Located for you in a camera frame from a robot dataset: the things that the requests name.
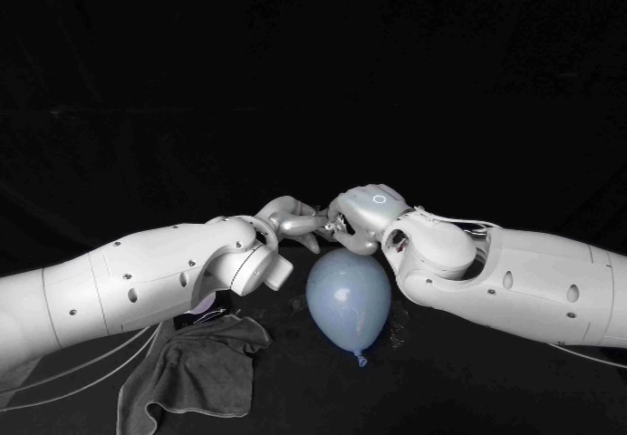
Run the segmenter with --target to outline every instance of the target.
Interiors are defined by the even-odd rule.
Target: gray towel
[[[148,354],[118,395],[118,435],[151,435],[163,411],[242,417],[251,409],[252,359],[272,339],[249,317],[229,314],[176,331],[160,324]]]

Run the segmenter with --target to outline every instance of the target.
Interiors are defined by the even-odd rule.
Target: black backdrop
[[[3,5],[0,274],[369,183],[626,253],[626,9]]]

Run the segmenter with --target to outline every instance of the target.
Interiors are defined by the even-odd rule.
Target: balloon
[[[346,248],[324,254],[307,278],[311,317],[330,341],[368,363],[362,351],[382,332],[392,303],[388,275],[372,256]]]

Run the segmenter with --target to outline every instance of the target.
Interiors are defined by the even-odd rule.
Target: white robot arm
[[[437,217],[385,185],[342,193],[327,216],[327,230],[353,252],[372,254],[381,243],[418,305],[542,343],[627,348],[626,256],[551,234]]]
[[[293,270],[278,242],[290,237],[317,251],[308,233],[327,220],[313,215],[281,197],[254,217],[143,231],[56,266],[0,278],[0,372],[193,312],[218,290],[244,296],[261,283],[278,290]]]

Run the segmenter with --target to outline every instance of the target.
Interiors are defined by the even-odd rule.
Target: black table surface
[[[252,355],[251,412],[234,419],[166,414],[157,435],[627,431],[627,385],[617,369],[414,304],[398,290],[381,253],[375,257],[392,279],[392,313],[360,368],[355,356],[323,335],[307,310],[307,276],[319,256],[295,247],[283,248],[281,254],[295,267],[281,290],[262,286],[231,298],[239,315],[258,320],[274,340]],[[46,356],[27,382],[85,362],[133,334]],[[141,341],[79,373],[16,394],[10,405],[45,400],[98,379]],[[602,356],[592,348],[577,350]],[[66,399],[0,413],[0,433],[114,434],[118,390],[135,364]]]

